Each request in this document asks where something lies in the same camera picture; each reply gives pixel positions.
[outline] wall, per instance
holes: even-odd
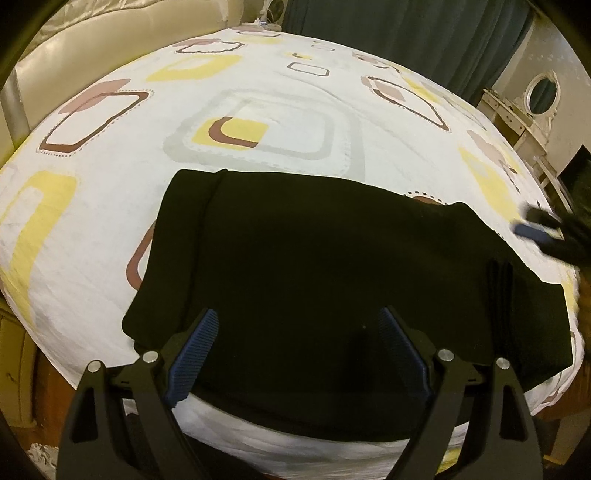
[[[584,144],[591,150],[591,79],[558,29],[537,17],[493,88],[514,100],[539,73],[554,70],[561,99],[548,139],[548,162],[560,173]]]

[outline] patterned bedsheet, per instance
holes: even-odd
[[[542,280],[565,290],[576,360],[528,392],[532,411],[556,402],[574,378],[583,345],[574,271],[511,233],[521,204],[547,202],[493,125],[390,61],[237,27],[108,74],[50,114],[0,171],[2,290],[73,385],[95,358],[137,357],[121,319],[181,168],[344,177],[424,202],[467,203]],[[175,414],[190,435],[283,478],[383,478],[405,445],[273,432],[194,396]],[[451,449],[465,430],[456,429]]]

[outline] dresser drawer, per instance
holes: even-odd
[[[514,115],[512,112],[509,112],[505,108],[499,108],[499,111],[497,112],[497,114],[503,119],[503,121],[507,125],[509,125],[511,127],[511,129],[515,133],[521,135],[525,131],[525,127],[523,126],[523,124],[519,121],[517,116]]]

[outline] round mirror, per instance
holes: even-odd
[[[528,96],[528,107],[534,115],[546,113],[556,100],[556,83],[548,78],[541,78],[531,89]]]

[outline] headboard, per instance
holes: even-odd
[[[70,0],[33,38],[2,89],[0,166],[49,113],[94,81],[158,48],[252,21],[259,4]]]

